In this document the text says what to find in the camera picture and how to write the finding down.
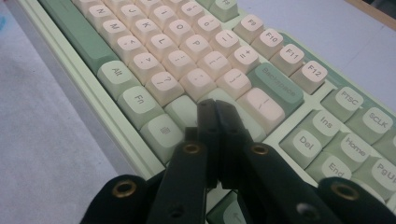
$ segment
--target white desk surface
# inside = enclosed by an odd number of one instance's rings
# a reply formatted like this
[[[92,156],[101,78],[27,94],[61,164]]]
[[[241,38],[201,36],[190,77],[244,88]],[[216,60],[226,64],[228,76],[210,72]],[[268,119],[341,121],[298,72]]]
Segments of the white desk surface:
[[[343,0],[238,5],[396,111],[396,32]],[[107,180],[132,170],[32,29],[0,2],[0,223],[79,223]]]

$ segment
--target mechanical keyboard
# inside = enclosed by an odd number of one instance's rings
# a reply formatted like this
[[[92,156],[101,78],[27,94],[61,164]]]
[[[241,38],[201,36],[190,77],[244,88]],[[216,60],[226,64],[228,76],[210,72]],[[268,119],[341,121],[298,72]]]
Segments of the mechanical keyboard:
[[[352,179],[395,210],[394,112],[236,0],[19,2],[144,178],[213,98],[307,183]],[[235,199],[210,190],[207,222],[242,222]]]

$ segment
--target green keyboard frame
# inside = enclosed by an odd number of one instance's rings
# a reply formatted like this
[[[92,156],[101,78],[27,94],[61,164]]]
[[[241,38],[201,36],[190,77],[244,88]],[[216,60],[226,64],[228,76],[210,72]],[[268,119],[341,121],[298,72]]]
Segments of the green keyboard frame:
[[[106,127],[109,135],[119,146],[136,174],[142,176],[145,179],[149,179],[162,171],[164,169],[163,164],[149,149],[144,140],[142,140],[140,134],[135,130],[129,120],[125,118],[119,107],[111,99],[109,94],[100,84],[89,67],[82,61],[78,53],[74,50],[69,41],[65,38],[57,25],[47,14],[45,9],[37,2],[37,0],[18,0],[18,2],[25,10],[30,20],[33,22],[35,28],[48,43],[48,46],[57,60],[61,63],[65,72],[73,80],[77,86],[77,89],[85,97],[92,110]],[[223,28],[234,28],[235,25],[247,15],[246,11],[241,8],[238,9],[239,16],[227,21],[226,23],[223,23]],[[341,73],[335,71],[331,66],[316,56],[315,53],[308,50],[304,45],[291,38],[288,34],[283,32],[280,33],[284,36],[284,45],[292,43],[298,48],[302,49],[305,54],[305,62],[311,60],[320,62],[328,70],[329,74],[327,75],[324,84],[319,87],[319,89],[312,95],[304,92],[304,102],[296,109],[295,112],[293,112],[277,128],[275,128],[275,130],[270,133],[263,142],[274,147],[304,181],[316,186],[318,183],[311,176],[309,176],[282,148],[280,148],[279,143],[312,110],[325,109],[320,102],[332,90],[344,86],[352,88],[354,91],[358,92],[364,97],[364,103],[362,107],[376,106],[392,117],[394,120],[392,128],[394,129],[396,128],[396,114],[385,105],[382,105],[376,101],[368,92],[361,90],[359,87],[354,85],[353,81],[345,76],[342,76]],[[247,43],[242,40],[241,44],[247,45]],[[261,62],[263,63],[268,61],[261,57]],[[347,132],[350,130],[346,125],[343,125],[340,131]],[[374,152],[372,155],[382,157],[380,154],[377,154],[377,152]],[[206,211],[210,211],[213,206],[216,205],[219,200],[221,200],[228,192],[228,190],[223,190],[221,187],[212,189],[208,193]],[[392,206],[394,204],[396,206],[396,200],[392,200],[390,203]]]

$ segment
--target mint green keycap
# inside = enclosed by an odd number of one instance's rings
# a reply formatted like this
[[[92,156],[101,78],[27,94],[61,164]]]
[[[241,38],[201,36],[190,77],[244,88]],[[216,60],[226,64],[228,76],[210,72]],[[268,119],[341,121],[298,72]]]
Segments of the mint green keycap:
[[[140,129],[149,120],[164,113],[160,105],[142,86],[135,86],[125,91],[120,95],[117,103],[136,129]]]
[[[165,112],[181,130],[197,126],[197,105],[187,95],[180,96],[166,106]]]
[[[129,88],[140,85],[139,80],[121,61],[103,64],[98,71],[98,78],[114,100]]]
[[[285,111],[286,116],[304,101],[304,94],[300,87],[270,63],[262,63],[247,77],[253,87],[264,90],[274,99]]]
[[[169,162],[175,147],[184,138],[183,132],[167,114],[149,121],[140,133],[163,163]]]
[[[223,22],[229,21],[239,15],[236,0],[216,0],[209,11]]]
[[[70,0],[39,0],[79,56],[96,74],[102,64],[119,58]]]
[[[209,9],[215,2],[215,0],[195,0],[195,1],[206,9]]]

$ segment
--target keycap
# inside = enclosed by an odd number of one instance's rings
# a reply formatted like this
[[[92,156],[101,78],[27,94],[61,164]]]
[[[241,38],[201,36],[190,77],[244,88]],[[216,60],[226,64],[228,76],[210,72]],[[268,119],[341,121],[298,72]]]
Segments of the keycap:
[[[345,122],[361,107],[363,97],[350,87],[343,87],[332,91],[321,103],[338,119]]]
[[[182,77],[180,84],[195,102],[197,102],[203,95],[216,88],[216,83],[201,68],[193,69],[186,76]]]
[[[191,29],[191,26],[183,20],[172,21],[165,29],[163,33],[169,35],[179,46],[181,43],[187,40],[195,32]]]
[[[396,191],[396,167],[383,158],[369,157],[353,178],[372,187],[384,200]]]
[[[359,109],[346,125],[368,144],[376,142],[393,125],[393,119],[378,107]]]
[[[226,57],[241,47],[239,37],[231,30],[219,32],[209,43],[214,50],[219,51]]]
[[[343,161],[351,172],[356,171],[374,149],[354,133],[338,133],[323,151]]]
[[[143,85],[155,74],[165,72],[165,68],[151,53],[145,52],[134,56],[128,67]]]
[[[115,101],[124,91],[140,85],[139,80],[120,61],[104,63],[98,71],[98,78]]]
[[[284,118],[285,112],[267,93],[253,88],[237,101],[265,130],[270,133]]]
[[[322,150],[319,140],[309,131],[298,128],[286,137],[280,146],[305,169]]]
[[[117,13],[117,17],[125,24],[125,26],[128,27],[128,29],[131,29],[136,21],[148,18],[140,7],[137,7],[135,4],[129,4],[121,7],[120,11]]]
[[[222,28],[220,22],[213,15],[205,15],[192,25],[196,34],[203,36],[207,41],[218,34]]]
[[[186,52],[195,62],[213,51],[206,39],[201,35],[192,35],[180,45],[180,49]]]
[[[125,35],[131,35],[132,33],[126,28],[126,26],[119,20],[105,21],[102,24],[102,28],[99,34],[110,46],[115,46],[119,38]]]
[[[275,53],[283,48],[283,35],[274,29],[266,29],[253,40],[251,47],[270,60]]]
[[[146,89],[160,106],[165,106],[183,94],[184,89],[168,72],[157,73],[146,83]]]
[[[117,43],[113,46],[113,49],[125,64],[128,64],[134,55],[148,52],[140,40],[133,35],[120,37],[117,40]]]
[[[270,63],[262,63],[247,74],[253,87],[258,87],[271,96],[285,111],[291,114],[303,101],[303,91]]]
[[[136,0],[135,4],[142,9],[142,11],[148,16],[149,13],[157,7],[163,5],[161,0]]]
[[[163,66],[176,80],[180,80],[197,67],[195,61],[183,50],[171,52],[163,59]]]
[[[236,0],[216,0],[209,11],[220,21],[226,22],[239,15]]]
[[[160,62],[171,52],[178,50],[176,43],[165,34],[154,35],[146,43],[146,48],[149,52],[152,52],[155,58],[157,58]]]
[[[228,60],[233,68],[247,74],[260,65],[259,54],[251,46],[242,46],[232,53]]]
[[[129,0],[105,0],[104,3],[108,6],[114,13],[116,13],[121,7],[130,4]]]
[[[321,64],[310,61],[291,75],[290,79],[306,91],[306,93],[312,94],[324,83],[327,74],[327,69]]]
[[[249,113],[243,108],[241,105],[239,105],[229,94],[227,94],[224,90],[220,88],[216,88],[210,93],[204,95],[199,101],[202,102],[203,100],[207,99],[213,99],[215,101],[221,100],[224,102],[227,102],[229,104],[232,104],[235,106],[236,110],[238,111],[239,117],[241,118],[242,122],[244,123],[244,126],[246,129],[248,129],[251,138],[255,142],[260,142],[262,141],[266,133],[263,129],[263,127],[252,117],[249,115]]]
[[[79,46],[76,51],[94,74],[97,74],[102,64],[118,60],[117,55],[71,1],[43,1],[41,4],[46,6],[48,13],[68,36],[71,44]]]
[[[204,58],[198,61],[197,64],[198,67],[206,71],[213,80],[218,79],[232,69],[227,58],[218,51],[208,53]]]
[[[182,95],[165,107],[165,112],[175,121],[180,130],[197,127],[197,105],[187,95]]]
[[[392,128],[387,131],[379,141],[373,144],[373,148],[393,164],[396,164],[396,130]]]
[[[338,133],[341,121],[327,110],[314,110],[299,125],[312,133],[325,147]]]
[[[251,44],[257,36],[264,32],[264,25],[262,19],[248,14],[233,28],[233,31]]]
[[[102,29],[103,22],[115,20],[116,16],[107,6],[95,5],[89,8],[87,19],[96,31],[99,32]]]
[[[317,182],[328,177],[343,177],[350,179],[352,173],[345,163],[330,153],[320,153],[306,168],[306,172]]]
[[[288,77],[303,65],[303,61],[304,52],[293,44],[283,47],[270,59],[270,62]]]
[[[163,3],[176,12],[179,8],[181,8],[181,6],[188,3],[189,1],[190,0],[163,0]]]
[[[155,8],[148,16],[162,30],[165,29],[172,21],[177,20],[175,11],[169,6],[160,6]]]
[[[220,77],[216,84],[235,100],[251,89],[251,82],[248,77],[236,68]]]
[[[190,1],[183,6],[177,12],[177,15],[189,25],[192,25],[198,19],[205,15],[204,9],[195,1]]]
[[[117,103],[138,130],[150,120],[164,113],[163,109],[142,86],[135,86],[125,91],[120,95]]]
[[[152,119],[140,132],[163,163],[169,162],[175,147],[183,141],[184,136],[167,114]]]
[[[87,16],[87,13],[88,13],[88,10],[90,9],[90,7],[103,4],[102,1],[100,1],[100,0],[76,0],[73,2],[84,16]]]
[[[150,19],[138,20],[131,25],[130,29],[134,36],[136,36],[144,45],[146,45],[146,42],[150,38],[162,33],[157,24]]]

